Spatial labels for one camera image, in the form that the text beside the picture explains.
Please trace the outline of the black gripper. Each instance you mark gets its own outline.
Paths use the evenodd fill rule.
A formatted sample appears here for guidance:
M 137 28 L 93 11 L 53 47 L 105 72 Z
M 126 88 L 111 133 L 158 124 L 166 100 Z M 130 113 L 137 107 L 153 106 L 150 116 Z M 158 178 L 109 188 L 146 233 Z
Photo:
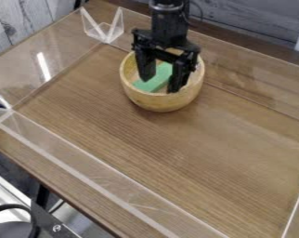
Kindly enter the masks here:
M 200 47 L 188 36 L 189 0 L 149 0 L 150 28 L 131 29 L 131 50 L 139 78 L 146 82 L 155 74 L 155 60 L 170 64 L 166 92 L 176 93 L 186 83 L 186 71 L 197 65 Z

